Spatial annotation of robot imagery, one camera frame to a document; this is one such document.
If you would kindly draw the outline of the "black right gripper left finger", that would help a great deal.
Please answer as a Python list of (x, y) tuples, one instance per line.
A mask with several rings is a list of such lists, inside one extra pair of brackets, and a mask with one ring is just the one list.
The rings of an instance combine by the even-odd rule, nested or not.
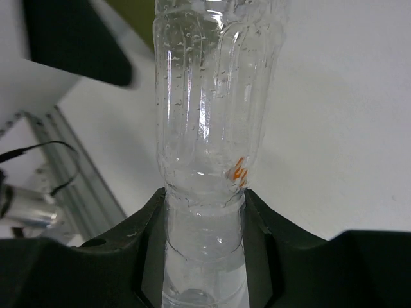
[(3, 239), (1, 306), (160, 307), (164, 198), (158, 189), (135, 214), (79, 247)]

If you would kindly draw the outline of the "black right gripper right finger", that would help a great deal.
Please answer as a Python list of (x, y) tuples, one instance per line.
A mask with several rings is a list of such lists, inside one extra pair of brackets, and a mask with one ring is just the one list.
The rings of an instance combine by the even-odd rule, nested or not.
[(327, 241), (245, 191), (251, 307), (409, 307), (410, 234), (350, 230)]

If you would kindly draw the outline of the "clear ribbed bottle blue cap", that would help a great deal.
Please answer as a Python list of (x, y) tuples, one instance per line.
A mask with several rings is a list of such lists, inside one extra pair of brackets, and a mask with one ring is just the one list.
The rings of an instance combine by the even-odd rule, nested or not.
[(157, 161), (165, 182), (163, 307), (237, 307), (243, 210), (288, 1), (157, 1)]

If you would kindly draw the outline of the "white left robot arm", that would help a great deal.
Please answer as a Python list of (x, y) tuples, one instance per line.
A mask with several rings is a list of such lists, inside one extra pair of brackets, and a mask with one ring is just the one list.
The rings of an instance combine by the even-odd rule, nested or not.
[[(88, 1), (22, 1), (33, 62), (125, 87), (132, 64)], [(164, 189), (110, 230), (68, 247), (47, 237), (1, 241), (2, 307), (160, 307)]]

